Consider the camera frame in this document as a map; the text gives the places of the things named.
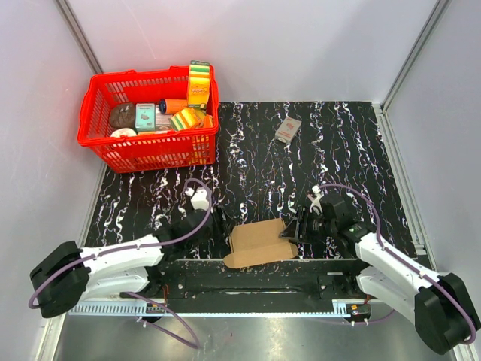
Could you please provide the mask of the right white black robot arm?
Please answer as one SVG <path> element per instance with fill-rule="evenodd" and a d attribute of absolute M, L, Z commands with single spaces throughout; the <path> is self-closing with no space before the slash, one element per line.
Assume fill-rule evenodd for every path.
<path fill-rule="evenodd" d="M 343 277 L 344 293 L 352 298 L 364 293 L 386 303 L 409 320 L 437 354 L 474 341 L 480 330 L 478 313 L 459 276 L 441 275 L 400 252 L 374 226 L 356 219 L 338 194 L 298 207 L 280 237 L 300 244 L 332 238 L 344 256 L 366 263 L 367 268 Z"/>

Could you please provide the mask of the brown cardboard box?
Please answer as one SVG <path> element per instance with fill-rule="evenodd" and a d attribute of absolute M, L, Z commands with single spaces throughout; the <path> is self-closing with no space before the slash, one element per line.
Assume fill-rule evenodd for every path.
<path fill-rule="evenodd" d="M 231 253 L 223 259 L 225 266 L 239 269 L 294 259 L 298 247 L 280 237 L 284 229 L 280 218 L 235 226 L 230 236 Z"/>

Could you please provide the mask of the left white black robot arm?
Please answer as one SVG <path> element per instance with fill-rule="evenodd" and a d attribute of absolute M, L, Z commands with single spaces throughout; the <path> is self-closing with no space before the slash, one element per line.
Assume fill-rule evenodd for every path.
<path fill-rule="evenodd" d="M 31 270 L 29 307 L 49 319 L 87 299 L 127 292 L 155 297 L 163 287 L 155 267 L 182 259 L 209 240 L 224 241 L 233 228 L 234 220 L 216 206 L 196 209 L 134 241 L 84 248 L 63 242 Z"/>

